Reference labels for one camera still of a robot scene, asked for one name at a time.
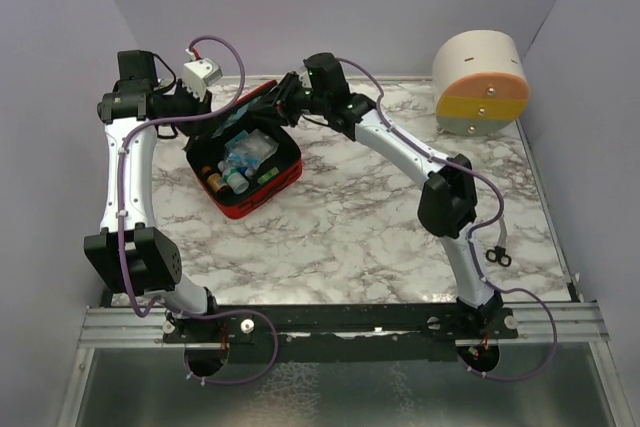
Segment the clear bottle green label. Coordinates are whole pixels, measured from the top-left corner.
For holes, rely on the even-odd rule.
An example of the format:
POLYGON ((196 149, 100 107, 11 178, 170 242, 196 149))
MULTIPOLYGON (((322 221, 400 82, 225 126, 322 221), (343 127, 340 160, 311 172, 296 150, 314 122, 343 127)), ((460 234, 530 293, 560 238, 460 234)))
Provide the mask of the clear bottle green label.
POLYGON ((223 178, 237 195, 244 193, 249 188, 248 180, 235 167, 226 168, 223 171, 223 178))

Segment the white gauze clear bag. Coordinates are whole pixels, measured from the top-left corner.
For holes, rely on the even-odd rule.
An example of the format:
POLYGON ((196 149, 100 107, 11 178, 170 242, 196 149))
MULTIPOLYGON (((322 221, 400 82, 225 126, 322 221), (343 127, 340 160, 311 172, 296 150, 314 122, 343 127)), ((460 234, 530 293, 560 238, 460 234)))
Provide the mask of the white gauze clear bag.
POLYGON ((271 157, 278 149, 279 144, 269 135, 259 129, 251 132, 244 139, 244 147, 252 157, 264 161, 271 157))

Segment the small green box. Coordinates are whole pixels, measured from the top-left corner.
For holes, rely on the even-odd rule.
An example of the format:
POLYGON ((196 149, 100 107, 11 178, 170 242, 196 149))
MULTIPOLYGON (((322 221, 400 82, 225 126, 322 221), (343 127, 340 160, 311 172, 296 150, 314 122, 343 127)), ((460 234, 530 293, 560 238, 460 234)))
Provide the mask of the small green box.
POLYGON ((271 181, 272 178, 276 177, 279 174, 279 169, 277 167, 271 168, 269 171, 264 173, 257 179, 257 182, 260 185, 266 184, 271 181))

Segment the blue packets clear bag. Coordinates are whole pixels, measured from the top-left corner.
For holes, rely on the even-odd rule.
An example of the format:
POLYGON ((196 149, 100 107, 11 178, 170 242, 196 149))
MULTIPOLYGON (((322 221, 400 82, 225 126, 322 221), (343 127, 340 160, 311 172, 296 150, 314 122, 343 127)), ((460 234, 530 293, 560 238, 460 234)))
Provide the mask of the blue packets clear bag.
POLYGON ((252 157, 244 147, 244 139, 248 135, 249 134, 246 131, 242 131, 225 144, 226 151, 223 157, 223 162, 231 167, 246 168, 255 172, 261 165, 262 161, 252 157))

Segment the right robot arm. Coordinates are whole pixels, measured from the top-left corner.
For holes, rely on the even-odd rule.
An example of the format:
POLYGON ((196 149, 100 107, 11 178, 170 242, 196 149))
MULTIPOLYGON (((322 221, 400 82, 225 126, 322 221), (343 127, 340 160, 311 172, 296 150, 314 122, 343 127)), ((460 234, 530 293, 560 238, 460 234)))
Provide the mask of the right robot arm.
POLYGON ((385 116, 381 100, 353 92, 342 65, 331 53, 303 61, 309 83, 289 72, 272 101, 281 123, 293 127, 305 114, 321 116, 332 130, 377 152, 421 190, 418 219, 445 249, 457 286, 461 330, 481 338, 496 323, 502 296, 489 285, 478 257, 473 229, 477 192, 469 159, 448 157, 409 134, 385 116))

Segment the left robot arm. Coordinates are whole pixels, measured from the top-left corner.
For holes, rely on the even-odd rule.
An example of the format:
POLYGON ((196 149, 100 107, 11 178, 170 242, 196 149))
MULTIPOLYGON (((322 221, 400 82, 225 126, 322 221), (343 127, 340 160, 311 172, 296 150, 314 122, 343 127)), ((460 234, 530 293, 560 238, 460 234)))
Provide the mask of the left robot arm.
POLYGON ((208 89, 222 72, 192 54, 182 76, 162 87, 158 59, 149 51, 119 52, 120 78, 97 105, 109 155, 107 199, 99 231, 85 237, 83 248, 111 293, 189 313, 186 329, 206 342, 220 332, 215 298, 183 274, 177 245, 156 225, 152 163, 158 133, 152 122, 208 112, 208 89))

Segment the black handled scissors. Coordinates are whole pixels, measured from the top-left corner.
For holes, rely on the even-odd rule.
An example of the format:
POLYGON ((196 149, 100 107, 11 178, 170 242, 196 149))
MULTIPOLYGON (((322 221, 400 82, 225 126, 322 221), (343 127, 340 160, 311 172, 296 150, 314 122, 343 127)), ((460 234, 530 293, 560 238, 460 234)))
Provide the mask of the black handled scissors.
POLYGON ((499 264, 502 267, 511 266, 512 258, 507 253, 507 238, 507 229, 502 227, 494 247, 485 252, 485 258, 489 263, 499 264))

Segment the blue yellow plaster pack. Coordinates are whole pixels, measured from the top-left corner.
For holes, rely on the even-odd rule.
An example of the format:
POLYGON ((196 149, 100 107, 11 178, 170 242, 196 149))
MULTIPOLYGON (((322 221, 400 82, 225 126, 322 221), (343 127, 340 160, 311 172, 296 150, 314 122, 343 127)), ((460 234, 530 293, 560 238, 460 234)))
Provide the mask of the blue yellow plaster pack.
POLYGON ((223 132, 235 123, 239 122, 248 112, 249 108, 260 101, 259 97, 240 99, 237 102, 238 108, 211 134, 212 138, 219 137, 223 132))

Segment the red black medicine case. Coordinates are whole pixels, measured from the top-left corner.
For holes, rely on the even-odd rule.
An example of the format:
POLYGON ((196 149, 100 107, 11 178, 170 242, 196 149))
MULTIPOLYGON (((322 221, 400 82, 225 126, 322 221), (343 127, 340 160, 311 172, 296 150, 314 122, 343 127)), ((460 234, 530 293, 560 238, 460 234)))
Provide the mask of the red black medicine case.
POLYGON ((186 159, 220 211, 241 219, 296 182, 301 151, 279 125, 251 111, 275 91, 274 80, 239 98, 238 109, 219 127, 189 138, 186 159))

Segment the brown bottle orange cap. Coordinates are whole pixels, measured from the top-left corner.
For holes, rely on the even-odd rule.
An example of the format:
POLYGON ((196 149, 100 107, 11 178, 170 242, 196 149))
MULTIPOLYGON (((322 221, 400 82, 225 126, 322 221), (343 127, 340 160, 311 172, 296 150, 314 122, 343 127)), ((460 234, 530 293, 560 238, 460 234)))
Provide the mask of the brown bottle orange cap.
POLYGON ((222 178, 221 174, 211 166, 204 166, 201 169, 201 175, 214 193, 220 194, 229 190, 227 182, 222 178))

